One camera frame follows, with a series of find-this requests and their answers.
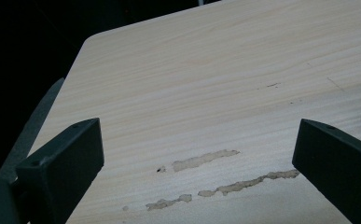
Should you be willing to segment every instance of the small dark spot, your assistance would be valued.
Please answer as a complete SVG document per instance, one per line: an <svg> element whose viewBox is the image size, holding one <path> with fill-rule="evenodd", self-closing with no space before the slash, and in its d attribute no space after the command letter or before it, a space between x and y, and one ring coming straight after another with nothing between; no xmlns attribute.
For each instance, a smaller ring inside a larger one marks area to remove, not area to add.
<svg viewBox="0 0 361 224"><path fill-rule="evenodd" d="M160 168L157 169L157 173L163 173L163 172L166 172L165 166L161 166Z"/></svg>

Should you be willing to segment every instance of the table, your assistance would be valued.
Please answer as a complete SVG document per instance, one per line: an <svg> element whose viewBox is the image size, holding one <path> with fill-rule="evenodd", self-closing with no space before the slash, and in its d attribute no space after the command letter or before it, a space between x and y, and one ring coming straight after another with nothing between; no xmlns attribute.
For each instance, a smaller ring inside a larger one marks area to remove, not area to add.
<svg viewBox="0 0 361 224"><path fill-rule="evenodd" d="M361 0L222 1L93 35L31 152L91 118L105 164L68 223L349 223L291 160L301 119L361 140Z"/></svg>

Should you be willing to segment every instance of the worn patch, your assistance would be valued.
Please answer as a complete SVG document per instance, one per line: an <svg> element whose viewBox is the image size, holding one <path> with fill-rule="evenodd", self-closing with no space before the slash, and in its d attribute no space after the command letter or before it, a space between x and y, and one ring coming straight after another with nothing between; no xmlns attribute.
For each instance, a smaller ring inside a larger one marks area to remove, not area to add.
<svg viewBox="0 0 361 224"><path fill-rule="evenodd" d="M206 162L210 162L221 157L230 157L238 153L239 151L236 150L228 151L224 149L217 152L207 153L199 157L190 158L185 161L175 161L172 166L174 167L175 172L179 172L189 168L198 167Z"/></svg>
<svg viewBox="0 0 361 224"><path fill-rule="evenodd" d="M192 201L192 195L183 194L183 195L180 195L180 197L178 199L175 199L175 200L172 200L172 201L167 201L167 200L161 199L161 200L157 201L156 203L148 203L148 204L146 204L146 207L147 207L147 211L151 211L153 209L162 209L162 208L165 208L165 207L169 207L169 206L174 205L175 203L182 202L182 201L186 202L186 203L191 202Z"/></svg>
<svg viewBox="0 0 361 224"><path fill-rule="evenodd" d="M246 181L239 181L231 185L221 186L216 188L215 190L201 190L198 195L202 197L211 197L215 195L216 192L221 191L224 196L227 196L228 193L233 191L240 191L242 189L246 189L257 185L264 181L264 179L277 179L277 178L296 178L300 172L298 170L290 170L284 172L269 172L267 175L262 175L257 177L256 179L246 180Z"/></svg>

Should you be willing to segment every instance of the light wood surface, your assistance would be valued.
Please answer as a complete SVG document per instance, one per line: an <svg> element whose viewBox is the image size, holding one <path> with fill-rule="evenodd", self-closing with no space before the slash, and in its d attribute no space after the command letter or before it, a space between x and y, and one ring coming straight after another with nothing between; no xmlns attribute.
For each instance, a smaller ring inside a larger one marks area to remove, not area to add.
<svg viewBox="0 0 361 224"><path fill-rule="evenodd" d="M105 164L68 223L349 223L291 160L301 119L361 140L361 0L223 1L94 35L32 151L91 118Z"/></svg>

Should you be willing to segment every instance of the dark background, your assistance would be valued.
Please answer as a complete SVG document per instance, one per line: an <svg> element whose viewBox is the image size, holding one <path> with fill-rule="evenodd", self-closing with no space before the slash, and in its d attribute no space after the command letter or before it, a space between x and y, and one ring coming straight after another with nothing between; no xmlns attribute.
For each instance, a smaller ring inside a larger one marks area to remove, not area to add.
<svg viewBox="0 0 361 224"><path fill-rule="evenodd" d="M86 38L197 6L197 0L0 0L0 167Z"/></svg>

